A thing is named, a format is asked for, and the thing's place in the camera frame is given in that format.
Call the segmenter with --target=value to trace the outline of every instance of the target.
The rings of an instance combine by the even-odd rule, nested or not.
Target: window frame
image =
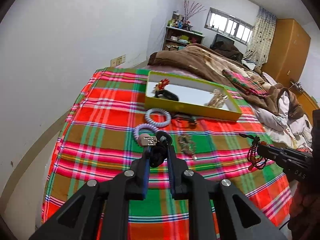
[[[226,23],[226,26],[225,26],[225,28],[224,28],[223,31],[221,31],[221,30],[219,30],[219,29],[217,29],[217,28],[209,27],[208,24],[210,23],[211,16],[212,16],[213,13],[216,14],[216,15],[220,15],[220,16],[222,16],[222,17],[227,18],[227,23]],[[231,35],[231,34],[229,34],[229,33],[226,32],[227,27],[228,27],[229,20],[231,20],[231,21],[233,21],[233,22],[236,22],[236,24],[237,24],[237,25],[236,25],[236,28],[235,28],[235,33],[234,33],[234,35]],[[225,12],[219,11],[219,10],[214,9],[214,8],[210,8],[210,9],[209,9],[209,13],[208,13],[208,15],[207,15],[207,20],[206,20],[206,22],[205,22],[204,27],[205,27],[206,29],[215,31],[215,32],[217,32],[217,33],[219,33],[219,34],[222,34],[222,35],[224,35],[224,36],[226,36],[226,37],[228,37],[228,38],[231,38],[231,39],[233,39],[233,40],[235,40],[235,41],[238,41],[238,42],[240,42],[240,43],[242,43],[242,44],[244,44],[244,45],[248,45],[250,39],[249,39],[248,42],[247,42],[247,41],[242,40],[242,39],[241,39],[242,37],[241,37],[241,38],[236,37],[237,32],[238,32],[239,25],[243,25],[243,26],[244,26],[244,30],[245,30],[245,28],[247,27],[248,29],[250,29],[250,31],[253,32],[254,26],[252,26],[252,25],[250,25],[250,24],[248,24],[248,23],[246,23],[246,22],[244,22],[244,21],[242,21],[242,20],[240,20],[240,19],[238,19],[238,18],[236,18],[236,17],[233,17],[233,16],[230,15],[230,14],[227,14],[227,13],[225,13]]]

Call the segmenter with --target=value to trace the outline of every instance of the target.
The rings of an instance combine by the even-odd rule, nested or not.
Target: spiral hair tie
[[[155,127],[154,125],[152,124],[149,124],[149,123],[142,123],[142,124],[139,124],[138,126],[136,126],[133,130],[133,136],[134,136],[134,139],[136,141],[138,141],[138,137],[139,137],[139,131],[142,130],[142,129],[148,129],[148,130],[151,130],[153,131],[154,133],[158,132],[159,129],[157,127]]]
[[[155,112],[159,112],[161,114],[163,114],[165,117],[166,117],[166,120],[165,122],[155,122],[151,119],[150,117],[150,114],[152,113],[155,113]],[[154,125],[155,127],[165,127],[167,125],[170,124],[171,122],[171,115],[168,111],[164,110],[164,109],[161,109],[161,108],[152,108],[152,109],[149,109],[148,111],[146,111],[146,114],[144,116],[144,118],[146,119],[146,121],[149,123],[149,124],[152,124]]]

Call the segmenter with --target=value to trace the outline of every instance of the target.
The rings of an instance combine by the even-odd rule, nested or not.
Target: yellow box
[[[163,98],[154,97],[154,86],[162,79],[168,78],[170,84],[166,90],[176,94],[183,102],[176,102]],[[209,102],[212,98],[212,92],[219,89],[228,98],[222,108],[212,108],[204,106],[204,102]],[[221,85],[209,82],[203,79],[195,79],[175,74],[150,71],[148,75],[145,108],[162,108],[169,112],[181,112],[196,116],[207,116],[223,120],[237,121],[242,112],[230,96],[228,91]]]

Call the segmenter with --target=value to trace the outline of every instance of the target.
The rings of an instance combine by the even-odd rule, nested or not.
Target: metal tag
[[[144,136],[141,139],[141,145],[142,146],[154,146],[157,143],[157,137],[156,136]]]

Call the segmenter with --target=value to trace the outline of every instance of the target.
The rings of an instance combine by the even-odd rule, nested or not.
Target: metal screw
[[[222,184],[223,186],[225,186],[225,187],[229,187],[229,186],[231,185],[231,181],[228,180],[228,179],[223,179],[223,180],[221,181],[221,184]]]
[[[195,174],[192,170],[185,170],[184,171],[184,175],[188,176],[188,177],[191,177],[193,176],[193,174]]]
[[[127,177],[132,177],[132,176],[134,175],[134,171],[132,171],[132,170],[127,170],[127,171],[124,172],[124,174],[125,174],[125,176],[127,176]]]
[[[95,185],[97,185],[97,181],[95,179],[90,179],[88,182],[87,182],[87,185],[89,187],[94,187]]]

